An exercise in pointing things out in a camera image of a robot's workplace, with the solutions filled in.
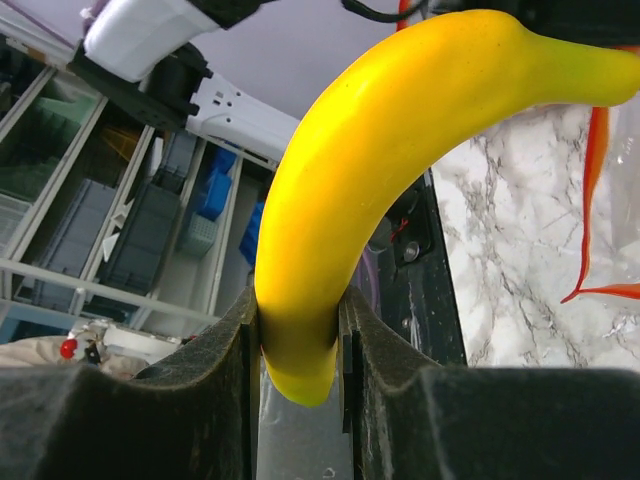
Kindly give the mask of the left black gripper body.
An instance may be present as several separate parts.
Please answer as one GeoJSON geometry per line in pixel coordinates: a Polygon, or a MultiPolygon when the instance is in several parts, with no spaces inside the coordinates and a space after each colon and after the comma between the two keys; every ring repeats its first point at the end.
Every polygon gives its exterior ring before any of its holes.
{"type": "Polygon", "coordinates": [[[490,9],[507,13],[543,36],[600,47],[639,45],[637,0],[431,1],[431,14],[490,9]]]}

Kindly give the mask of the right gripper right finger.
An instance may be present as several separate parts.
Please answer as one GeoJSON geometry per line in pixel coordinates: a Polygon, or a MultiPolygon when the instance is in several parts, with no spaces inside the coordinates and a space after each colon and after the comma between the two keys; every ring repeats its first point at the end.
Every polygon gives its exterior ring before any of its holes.
{"type": "Polygon", "coordinates": [[[343,429],[358,479],[635,479],[639,376],[441,366],[362,293],[339,304],[343,429]]]}

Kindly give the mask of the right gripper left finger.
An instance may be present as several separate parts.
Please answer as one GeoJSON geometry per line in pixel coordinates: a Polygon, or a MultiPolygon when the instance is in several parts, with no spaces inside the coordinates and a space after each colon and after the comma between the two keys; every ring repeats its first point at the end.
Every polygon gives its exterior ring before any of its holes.
{"type": "Polygon", "coordinates": [[[173,354],[120,380],[90,366],[1,372],[5,479],[252,479],[258,316],[246,289],[173,354]]]}

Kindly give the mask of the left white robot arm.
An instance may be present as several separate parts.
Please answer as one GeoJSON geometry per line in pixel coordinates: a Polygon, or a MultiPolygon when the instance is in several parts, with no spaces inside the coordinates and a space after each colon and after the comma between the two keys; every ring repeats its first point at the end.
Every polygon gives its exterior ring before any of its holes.
{"type": "MultiPolygon", "coordinates": [[[[159,130],[218,138],[280,161],[296,119],[214,73],[193,38],[229,29],[259,1],[99,1],[84,11],[84,36],[71,71],[136,120],[159,130]]],[[[396,13],[360,1],[343,7],[367,20],[395,24],[415,14],[492,9],[525,27],[572,42],[631,47],[639,43],[636,1],[412,1],[396,13]]]]}

